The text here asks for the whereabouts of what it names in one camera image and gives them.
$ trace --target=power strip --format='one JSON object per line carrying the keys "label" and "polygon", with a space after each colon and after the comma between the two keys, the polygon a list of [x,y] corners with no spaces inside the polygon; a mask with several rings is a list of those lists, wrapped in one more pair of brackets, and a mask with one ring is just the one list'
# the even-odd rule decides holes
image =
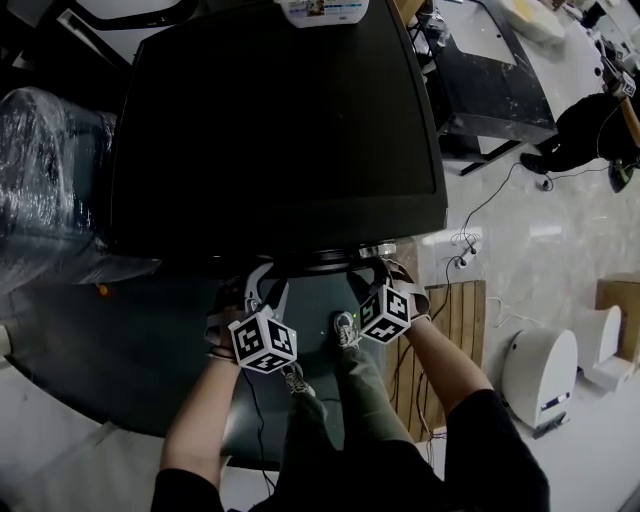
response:
{"label": "power strip", "polygon": [[467,250],[464,251],[462,253],[462,256],[460,256],[460,258],[458,258],[455,262],[455,267],[459,270],[462,270],[467,265],[469,265],[473,258],[475,258],[476,255],[480,252],[480,249],[482,249],[482,242],[480,240],[476,240],[470,245],[471,247],[467,247]]}

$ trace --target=wooden pallet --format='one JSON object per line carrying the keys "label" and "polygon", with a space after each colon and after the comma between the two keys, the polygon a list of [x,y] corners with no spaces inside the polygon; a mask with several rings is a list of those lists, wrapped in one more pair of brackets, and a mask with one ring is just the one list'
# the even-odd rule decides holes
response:
{"label": "wooden pallet", "polygon": [[[438,311],[445,303],[447,287],[430,288],[427,292],[431,301],[431,311]],[[453,284],[444,309],[433,322],[440,332],[459,346],[478,366],[482,366],[485,304],[484,281]],[[408,351],[398,370],[396,390],[396,367],[405,350]],[[387,347],[386,382],[389,398],[415,442],[428,439],[428,434],[422,428],[416,403],[420,404],[430,430],[445,426],[442,406],[427,376],[420,378],[421,372],[420,362],[404,336]]]}

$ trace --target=plastic wrap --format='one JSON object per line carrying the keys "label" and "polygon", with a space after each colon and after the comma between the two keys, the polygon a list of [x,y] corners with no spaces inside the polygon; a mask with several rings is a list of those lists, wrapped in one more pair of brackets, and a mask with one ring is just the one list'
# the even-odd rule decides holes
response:
{"label": "plastic wrap", "polygon": [[108,170],[115,116],[34,88],[0,104],[0,293],[39,282],[108,282],[158,262],[108,255],[94,185]]}

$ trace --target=sneaker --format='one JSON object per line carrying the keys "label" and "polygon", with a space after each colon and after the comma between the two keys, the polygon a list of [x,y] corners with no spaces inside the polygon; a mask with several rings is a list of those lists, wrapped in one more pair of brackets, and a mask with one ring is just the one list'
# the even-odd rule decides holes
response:
{"label": "sneaker", "polygon": [[360,336],[353,321],[353,315],[348,311],[336,313],[333,317],[333,329],[338,335],[338,346],[341,349],[348,347],[360,348]]}
{"label": "sneaker", "polygon": [[532,155],[531,153],[522,153],[520,155],[520,163],[524,165],[531,172],[535,172],[536,174],[547,174],[549,172],[548,169],[544,169],[540,164],[542,161],[542,157],[538,155]]}
{"label": "sneaker", "polygon": [[296,393],[309,393],[311,396],[316,396],[315,390],[304,381],[302,367],[298,363],[293,362],[288,364],[280,370],[280,373],[284,375],[284,381],[289,388],[289,393],[292,395]]}

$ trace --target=black sleeve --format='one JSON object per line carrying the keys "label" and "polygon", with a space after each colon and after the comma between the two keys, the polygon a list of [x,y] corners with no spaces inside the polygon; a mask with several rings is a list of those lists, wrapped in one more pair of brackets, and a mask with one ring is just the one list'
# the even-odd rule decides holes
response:
{"label": "black sleeve", "polygon": [[496,393],[468,396],[447,418],[445,485],[486,512],[547,512],[549,483]]}
{"label": "black sleeve", "polygon": [[224,512],[215,486],[181,469],[164,469],[156,477],[151,512]]}

